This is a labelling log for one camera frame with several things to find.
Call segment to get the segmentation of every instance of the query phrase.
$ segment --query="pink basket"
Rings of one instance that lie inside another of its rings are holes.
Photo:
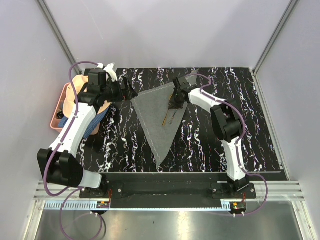
[[[57,113],[62,111],[62,107],[63,107],[63,103],[66,99],[67,96],[67,87],[69,86],[70,83],[67,83],[66,85],[64,85],[61,96],[59,98],[58,104],[56,105],[55,111],[53,113],[53,117],[50,123],[50,127],[54,130],[56,130],[57,132],[61,133],[62,128],[58,127],[61,119],[57,118]],[[93,132],[91,133],[91,135],[96,135],[99,132],[99,127],[100,127],[100,123],[96,126],[96,128],[93,130]]]

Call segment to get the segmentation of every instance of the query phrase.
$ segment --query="blue fabric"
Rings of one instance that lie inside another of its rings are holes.
[[[106,116],[108,110],[109,110],[109,107],[106,110],[104,110],[103,112],[101,112],[98,115],[96,115],[95,118],[90,122],[88,128],[85,130],[85,133],[83,135],[84,139],[87,139],[92,134],[92,132],[96,129],[98,124],[102,121],[102,119],[104,119],[104,117]],[[59,128],[63,128],[66,125],[68,119],[69,118],[64,116],[61,119],[61,121],[59,122],[58,127]]]

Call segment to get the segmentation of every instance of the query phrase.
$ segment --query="marble tabletop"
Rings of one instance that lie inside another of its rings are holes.
[[[134,89],[141,93],[172,82],[198,68],[126,68]],[[280,166],[249,68],[199,68],[212,85],[205,90],[222,99],[236,99],[246,122],[242,141],[244,164],[250,172],[278,172]],[[197,77],[198,85],[208,81]],[[211,117],[189,104],[169,154],[157,169],[156,160],[130,101],[114,103],[102,120],[97,135],[83,139],[77,159],[93,172],[224,172],[222,143],[215,137]]]

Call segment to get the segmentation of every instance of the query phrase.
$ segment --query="white wall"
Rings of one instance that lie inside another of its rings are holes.
[[[258,72],[290,176],[320,236],[320,1],[300,1]]]
[[[0,1],[0,238],[21,239],[70,67],[34,0]]]
[[[78,61],[251,67],[290,0],[46,0]]]

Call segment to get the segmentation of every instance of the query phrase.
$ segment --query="purple cable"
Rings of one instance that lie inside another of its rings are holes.
[[[74,238],[71,238],[71,237],[65,232],[64,227],[62,226],[62,210],[63,210],[63,208],[64,208],[67,200],[68,200],[74,193],[76,193],[77,191],[80,191],[81,189],[83,189],[83,187],[79,187],[79,188],[77,188],[76,190],[74,190],[73,192],[71,192],[71,193],[66,197],[66,199],[63,201],[63,203],[62,203],[62,205],[61,205],[61,207],[60,207],[60,211],[59,211],[59,219],[60,219],[60,229],[61,229],[61,232],[62,232],[63,235],[64,235],[67,239],[69,239],[69,240],[74,240]],[[85,216],[85,215],[88,215],[88,213],[85,213],[85,214],[81,215],[81,216],[78,217],[77,219],[80,219],[80,218],[82,218],[82,217]],[[95,240],[95,239],[99,236],[99,234],[101,233],[101,230],[102,230],[102,225],[103,225],[103,221],[104,221],[104,220],[103,220],[102,216],[100,216],[99,214],[97,214],[96,216],[98,216],[99,219],[100,219],[100,228],[99,228],[98,233],[97,233],[93,238],[90,238],[90,240]]]
[[[244,120],[244,118],[242,117],[242,114],[239,112],[239,110],[238,110],[235,106],[233,106],[232,104],[230,104],[230,103],[228,103],[228,102],[226,102],[226,101],[218,100],[218,99],[216,99],[213,95],[211,95],[211,94],[203,91],[203,88],[206,88],[206,87],[211,86],[212,81],[211,81],[211,79],[210,79],[209,77],[207,77],[207,76],[205,76],[205,75],[202,75],[202,74],[199,74],[199,73],[190,73],[190,74],[188,74],[187,76],[191,76],[191,75],[200,76],[200,77],[203,77],[203,78],[205,78],[205,79],[207,79],[207,80],[209,81],[209,84],[204,85],[204,86],[202,86],[202,87],[200,88],[200,93],[201,93],[202,95],[206,96],[207,98],[210,98],[211,100],[213,100],[213,101],[215,101],[215,102],[217,102],[217,103],[224,104],[224,105],[227,105],[228,107],[232,108],[232,109],[236,112],[236,114],[238,114],[238,116],[239,116],[239,118],[240,118],[240,121],[241,121],[243,130],[242,130],[242,134],[240,135],[240,137],[239,137],[239,138],[237,139],[237,141],[235,142],[235,144],[236,144],[236,147],[235,147],[235,148],[236,148],[236,158],[237,158],[238,164],[239,164],[241,170],[242,170],[246,175],[248,175],[248,176],[250,176],[250,177],[254,177],[254,176],[259,177],[259,178],[262,179],[262,181],[263,181],[264,184],[265,184],[265,197],[264,197],[264,200],[263,200],[261,206],[259,206],[256,210],[254,210],[254,211],[252,211],[252,212],[246,213],[245,215],[248,215],[248,216],[249,216],[249,215],[255,214],[255,213],[257,213],[258,211],[260,211],[260,210],[262,209],[262,207],[265,205],[265,203],[267,202],[269,189],[268,189],[268,183],[267,183],[266,179],[265,179],[263,176],[261,176],[260,174],[254,174],[254,173],[252,174],[252,173],[247,172],[246,169],[245,169],[245,167],[242,166],[242,164],[241,164],[240,154],[239,154],[239,149],[238,149],[238,147],[237,147],[237,144],[241,141],[241,139],[242,139],[242,138],[245,136],[245,134],[246,134],[246,123],[245,123],[245,120]]]
[[[75,66],[79,65],[79,64],[93,64],[93,65],[96,65],[98,66],[97,63],[95,62],[92,62],[92,61],[80,61],[80,62],[77,62],[75,64],[73,64],[70,69],[69,69],[69,80],[70,80],[70,83],[71,83],[71,86],[72,86],[72,89],[73,89],[73,93],[74,93],[74,97],[75,97],[75,113],[74,113],[74,116],[73,118],[71,119],[71,122],[68,126],[68,128],[66,129],[64,135],[62,136],[61,138],[61,143],[63,143],[63,141],[65,140],[67,134],[69,133],[72,125],[74,124],[74,121],[76,120],[76,117],[77,117],[77,114],[78,114],[78,110],[79,110],[79,101],[78,101],[78,95],[77,95],[77,91],[76,91],[76,87],[74,85],[74,82],[72,81],[72,76],[71,76],[71,73],[72,73],[72,70],[74,69]],[[48,188],[48,183],[47,183],[47,177],[48,177],[48,172],[49,172],[49,167],[50,167],[50,164],[52,162],[52,160],[54,159],[58,149],[60,148],[61,144],[58,144],[56,146],[56,148],[53,150],[51,156],[49,157],[49,160],[45,166],[45,170],[44,170],[44,175],[43,175],[43,185],[44,185],[44,189],[45,189],[45,192],[50,196],[50,197],[57,197],[59,195],[61,195],[62,193],[64,193],[69,187],[65,187],[63,190],[61,190],[60,192],[58,193],[52,193],[50,192],[49,188]]]

